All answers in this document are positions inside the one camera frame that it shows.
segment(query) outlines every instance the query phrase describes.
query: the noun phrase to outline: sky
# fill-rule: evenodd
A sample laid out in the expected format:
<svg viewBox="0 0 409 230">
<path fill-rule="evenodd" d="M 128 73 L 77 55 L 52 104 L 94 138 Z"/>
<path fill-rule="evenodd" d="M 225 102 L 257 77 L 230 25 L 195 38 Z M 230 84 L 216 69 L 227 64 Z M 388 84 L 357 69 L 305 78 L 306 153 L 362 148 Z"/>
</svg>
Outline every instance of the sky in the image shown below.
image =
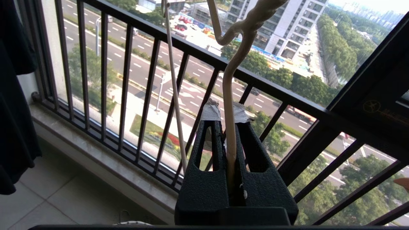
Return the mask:
<svg viewBox="0 0 409 230">
<path fill-rule="evenodd" d="M 409 11 L 409 0 L 330 0 L 329 3 L 335 5 L 344 5 L 345 3 L 357 2 L 376 11 L 386 12 L 393 10 L 400 13 Z"/>
</svg>

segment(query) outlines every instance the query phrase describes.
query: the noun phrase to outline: high-rise building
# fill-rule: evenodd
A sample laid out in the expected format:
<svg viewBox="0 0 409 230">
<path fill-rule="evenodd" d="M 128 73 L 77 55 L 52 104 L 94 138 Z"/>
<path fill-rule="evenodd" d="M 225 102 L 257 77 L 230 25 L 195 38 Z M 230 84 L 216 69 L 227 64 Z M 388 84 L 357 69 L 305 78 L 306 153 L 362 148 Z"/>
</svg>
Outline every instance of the high-rise building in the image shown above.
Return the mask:
<svg viewBox="0 0 409 230">
<path fill-rule="evenodd" d="M 289 0 L 258 30 L 254 45 L 292 59 L 317 22 L 329 0 Z M 257 0 L 232 0 L 227 27 L 243 20 Z"/>
</svg>

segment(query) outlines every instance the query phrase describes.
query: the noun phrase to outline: black holder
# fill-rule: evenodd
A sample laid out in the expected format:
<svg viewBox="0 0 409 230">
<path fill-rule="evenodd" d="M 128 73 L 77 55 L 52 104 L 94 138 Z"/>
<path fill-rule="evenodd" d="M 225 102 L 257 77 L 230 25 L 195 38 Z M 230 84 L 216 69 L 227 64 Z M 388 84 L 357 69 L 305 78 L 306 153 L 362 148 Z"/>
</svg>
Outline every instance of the black holder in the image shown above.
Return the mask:
<svg viewBox="0 0 409 230">
<path fill-rule="evenodd" d="M 213 171 L 201 171 L 199 165 L 208 127 L 211 127 Z M 234 190 L 229 196 L 221 123 L 200 121 L 175 207 L 176 225 L 294 224 L 297 204 L 249 122 L 236 124 L 236 142 Z"/>
</svg>

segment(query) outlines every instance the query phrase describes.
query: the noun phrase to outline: black metal railing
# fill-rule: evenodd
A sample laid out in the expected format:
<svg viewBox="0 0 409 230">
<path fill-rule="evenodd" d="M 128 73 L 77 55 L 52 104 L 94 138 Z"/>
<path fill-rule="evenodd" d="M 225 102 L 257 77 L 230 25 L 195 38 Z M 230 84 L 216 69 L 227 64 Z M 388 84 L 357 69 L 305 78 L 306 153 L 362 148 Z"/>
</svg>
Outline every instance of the black metal railing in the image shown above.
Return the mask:
<svg viewBox="0 0 409 230">
<path fill-rule="evenodd" d="M 154 159 L 150 157 L 147 153 L 142 150 L 142 142 L 144 139 L 145 127 L 147 123 L 149 103 L 151 99 L 151 92 L 153 86 L 153 79 L 155 77 L 155 69 L 157 65 L 158 52 L 160 47 L 160 42 L 167 42 L 166 32 L 150 24 L 129 12 L 126 12 L 117 6 L 109 4 L 103 0 L 78 0 L 78 22 L 79 22 L 79 34 L 80 34 L 80 49 L 81 49 L 81 68 L 82 68 L 82 80 L 83 80 L 83 103 L 84 112 L 80 112 L 73 107 L 72 101 L 72 90 L 70 85 L 70 72 L 68 66 L 68 55 L 67 55 L 67 44 L 65 40 L 64 32 L 64 21 L 63 13 L 61 7 L 61 0 L 55 0 L 56 3 L 56 15 L 58 22 L 58 32 L 60 36 L 60 44 L 63 59 L 63 73 L 67 92 L 67 101 L 61 101 L 56 95 L 56 85 L 53 79 L 52 62 L 49 58 L 49 49 L 44 48 L 47 46 L 47 32 L 44 22 L 41 1 L 33 1 L 26 4 L 25 7 L 29 10 L 28 12 L 34 12 L 35 14 L 29 15 L 28 21 L 34 20 L 37 25 L 30 24 L 30 29 L 32 31 L 32 36 L 34 44 L 36 45 L 36 50 L 39 53 L 39 59 L 45 63 L 45 68 L 48 71 L 40 71 L 37 73 L 39 76 L 38 84 L 40 87 L 40 97 L 41 103 L 45 107 L 49 108 L 63 119 L 67 120 L 83 132 L 87 133 L 94 139 L 98 140 L 120 156 L 124 157 L 135 166 L 141 168 L 146 173 L 150 174 L 152 177 L 166 184 L 175 191 L 179 191 L 182 184 L 183 176 L 180 175 L 182 168 L 181 163 L 176 171 L 166 167 L 166 165 L 161 163 L 161 157 L 164 151 L 164 146 L 169 133 L 170 124 L 174 112 L 174 101 L 172 99 L 170 109 L 168 111 L 166 125 L 163 131 L 163 136 L 159 146 L 159 152 L 157 158 Z M 88 90 L 87 90 L 87 66 L 86 66 L 86 52 L 85 52 L 85 25 L 84 25 L 84 4 L 88 4 L 101 11 L 102 18 L 102 31 L 101 31 L 101 98 L 102 98 L 102 110 L 101 110 L 101 123 L 98 124 L 90 119 L 89 115 L 89 103 L 88 103 Z M 122 99 L 121 99 L 121 119 L 119 125 L 119 134 L 115 135 L 112 132 L 107 131 L 105 118 L 106 114 L 106 101 L 107 101 L 107 43 L 108 43 L 108 15 L 117 18 L 127 24 L 126 27 L 126 44 L 125 44 L 125 56 L 124 56 L 124 74 L 122 82 Z M 127 93 L 129 85 L 129 66 L 130 58 L 132 53 L 132 32 L 133 28 L 138 28 L 141 31 L 146 32 L 150 36 L 154 37 L 153 51 L 151 55 L 151 63 L 149 67 L 149 74 L 146 86 L 146 95 L 144 98 L 143 114 L 141 120 L 141 126 L 139 130 L 138 143 L 130 143 L 124 139 L 124 125 L 126 116 L 126 102 Z M 185 40 L 180 38 L 173 38 L 173 46 L 184 52 L 181 63 L 180 70 L 178 72 L 177 86 L 178 91 L 180 90 L 181 84 L 183 82 L 186 66 L 189 57 L 193 56 L 201 61 L 207 63 L 214 67 L 209 86 L 206 89 L 206 93 L 203 97 L 202 104 L 200 105 L 197 118 L 194 122 L 192 131 L 186 143 L 186 152 L 189 151 L 192 142 L 195 137 L 196 129 L 200 121 L 202 114 L 202 108 L 206 101 L 210 98 L 214 85 L 216 83 L 218 74 L 223 71 L 227 62 L 220 57 L 198 47 L 195 47 Z M 282 101 L 282 104 L 278 108 L 278 111 L 272 117 L 269 124 L 266 126 L 265 130 L 260 136 L 260 140 L 264 141 L 268 133 L 271 131 L 273 126 L 277 123 L 280 115 L 285 110 L 287 105 L 296 107 L 311 116 L 317 118 L 317 121 L 311 126 L 311 128 L 304 134 L 300 141 L 295 145 L 295 147 L 290 151 L 290 153 L 280 162 L 277 169 L 281 174 L 284 182 L 289 185 L 295 180 L 302 172 L 307 168 L 307 166 L 339 135 L 340 132 L 348 133 L 356 138 L 356 141 L 350 145 L 346 150 L 338 156 L 332 163 L 329 164 L 315 179 L 313 179 L 302 191 L 300 191 L 296 196 L 296 202 L 299 202 L 308 193 L 310 193 L 316 186 L 318 186 L 327 176 L 333 173 L 337 167 L 339 167 L 346 159 L 348 159 L 354 152 L 356 152 L 364 143 L 371 144 L 375 147 L 379 147 L 379 143 L 383 143 L 382 139 L 378 136 L 362 129 L 360 126 L 354 124 L 353 122 L 344 119 L 338 114 L 323 108 L 315 103 L 308 101 L 307 99 L 287 90 L 281 86 L 278 86 L 262 77 L 252 74 L 251 72 L 239 68 L 234 77 L 247 84 L 247 87 L 240 99 L 240 103 L 244 104 L 248 98 L 252 88 L 257 88 L 272 97 Z M 207 163 L 206 170 L 209 170 L 212 164 L 212 159 Z M 334 216 L 336 213 L 341 211 L 343 208 L 362 197 L 364 194 L 369 192 L 375 186 L 379 185 L 391 175 L 398 172 L 400 169 L 405 167 L 405 164 L 400 161 L 396 161 L 391 166 L 387 167 L 385 170 L 374 176 L 370 181 L 363 184 L 361 187 L 356 189 L 349 196 L 340 201 L 337 205 L 329 209 L 324 213 L 314 224 L 321 224 L 325 220 Z M 402 208 L 398 210 L 393 210 L 388 214 L 378 218 L 371 222 L 372 225 L 385 224 L 386 221 L 392 221 L 403 214 L 409 212 L 409 205 L 404 204 Z"/>
</svg>

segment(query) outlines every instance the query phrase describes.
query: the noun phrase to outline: window sill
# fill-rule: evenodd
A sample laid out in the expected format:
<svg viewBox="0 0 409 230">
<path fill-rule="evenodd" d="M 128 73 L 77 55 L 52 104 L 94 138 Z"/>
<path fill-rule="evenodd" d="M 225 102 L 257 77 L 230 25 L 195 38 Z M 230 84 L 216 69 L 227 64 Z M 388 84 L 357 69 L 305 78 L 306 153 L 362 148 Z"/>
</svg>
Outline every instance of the window sill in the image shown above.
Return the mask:
<svg viewBox="0 0 409 230">
<path fill-rule="evenodd" d="M 164 222 L 178 194 L 41 105 L 30 105 L 37 135 Z"/>
</svg>

